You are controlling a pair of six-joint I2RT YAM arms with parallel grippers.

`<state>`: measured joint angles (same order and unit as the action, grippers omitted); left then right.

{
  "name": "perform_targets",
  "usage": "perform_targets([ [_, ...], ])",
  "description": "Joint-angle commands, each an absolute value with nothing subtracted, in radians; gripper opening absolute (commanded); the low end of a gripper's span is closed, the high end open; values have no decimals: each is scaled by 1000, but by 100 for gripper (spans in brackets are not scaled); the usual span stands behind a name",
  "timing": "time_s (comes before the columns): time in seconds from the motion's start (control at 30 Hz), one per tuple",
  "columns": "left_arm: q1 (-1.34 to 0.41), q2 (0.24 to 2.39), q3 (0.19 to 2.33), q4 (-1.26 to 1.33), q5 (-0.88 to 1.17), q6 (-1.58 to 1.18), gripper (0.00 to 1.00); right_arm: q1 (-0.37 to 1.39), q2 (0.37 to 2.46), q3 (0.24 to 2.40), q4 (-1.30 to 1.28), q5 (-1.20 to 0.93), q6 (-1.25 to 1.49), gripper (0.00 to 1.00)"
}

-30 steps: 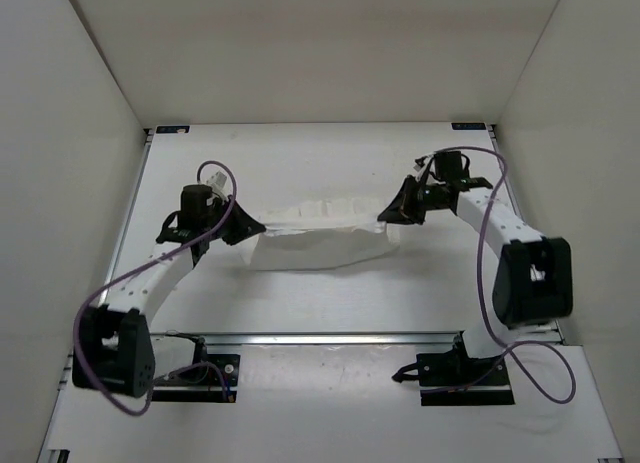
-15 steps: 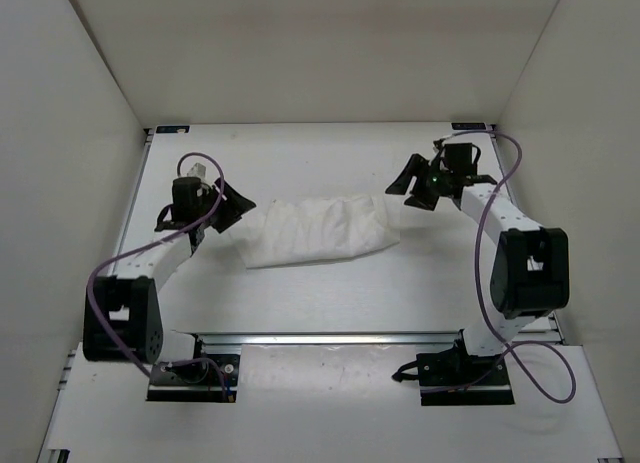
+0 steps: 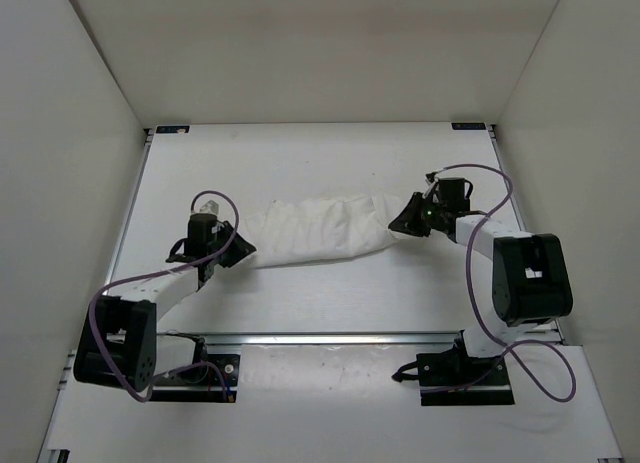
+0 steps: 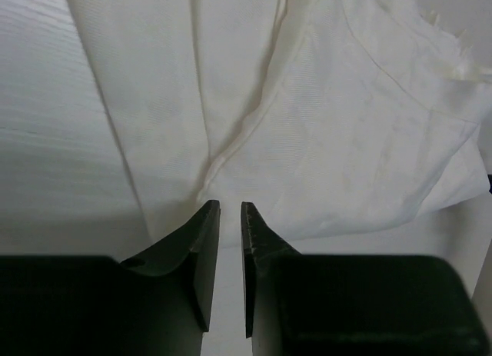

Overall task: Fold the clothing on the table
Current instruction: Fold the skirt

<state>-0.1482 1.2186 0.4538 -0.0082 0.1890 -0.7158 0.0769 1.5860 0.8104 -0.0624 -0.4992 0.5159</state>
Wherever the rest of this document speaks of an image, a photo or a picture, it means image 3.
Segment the white pleated skirt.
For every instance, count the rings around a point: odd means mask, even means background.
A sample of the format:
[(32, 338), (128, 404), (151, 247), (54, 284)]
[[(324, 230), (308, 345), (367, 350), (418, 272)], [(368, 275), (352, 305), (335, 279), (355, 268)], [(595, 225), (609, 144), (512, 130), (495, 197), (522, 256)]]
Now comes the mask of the white pleated skirt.
[(274, 200), (244, 218), (239, 233), (256, 247), (254, 268), (351, 259), (402, 240), (388, 229), (402, 209), (398, 197), (385, 193)]

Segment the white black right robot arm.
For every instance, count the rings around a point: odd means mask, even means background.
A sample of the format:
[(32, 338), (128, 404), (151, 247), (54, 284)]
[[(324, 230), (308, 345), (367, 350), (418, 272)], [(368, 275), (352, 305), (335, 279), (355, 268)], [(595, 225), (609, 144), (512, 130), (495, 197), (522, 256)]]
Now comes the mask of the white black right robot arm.
[[(484, 360), (499, 356), (525, 332), (573, 309), (564, 254), (553, 234), (512, 230), (490, 214), (473, 211), (473, 186), (464, 178), (428, 175), (420, 222), (465, 248), (465, 279), (476, 322), (460, 335), (462, 349), (448, 359), (449, 374), (471, 383), (484, 371)], [(491, 302), (475, 296), (472, 258), (490, 261)]]

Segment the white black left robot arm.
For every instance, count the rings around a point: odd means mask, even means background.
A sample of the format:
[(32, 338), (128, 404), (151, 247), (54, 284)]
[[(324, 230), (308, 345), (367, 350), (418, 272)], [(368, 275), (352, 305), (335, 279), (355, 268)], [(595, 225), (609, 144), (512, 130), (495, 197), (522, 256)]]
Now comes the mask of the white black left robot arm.
[(92, 297), (73, 366), (78, 381), (123, 389), (139, 402), (149, 401), (162, 379), (215, 381), (222, 400), (230, 402), (230, 377), (209, 359), (203, 337), (158, 331), (166, 313), (200, 292), (218, 268), (350, 261), (406, 238), (395, 221), (404, 205), (387, 193), (274, 200), (247, 217), (231, 203), (232, 220), (219, 215), (218, 203), (227, 195), (206, 194), (206, 204), (191, 207), (187, 232), (169, 249), (163, 269), (112, 281)]

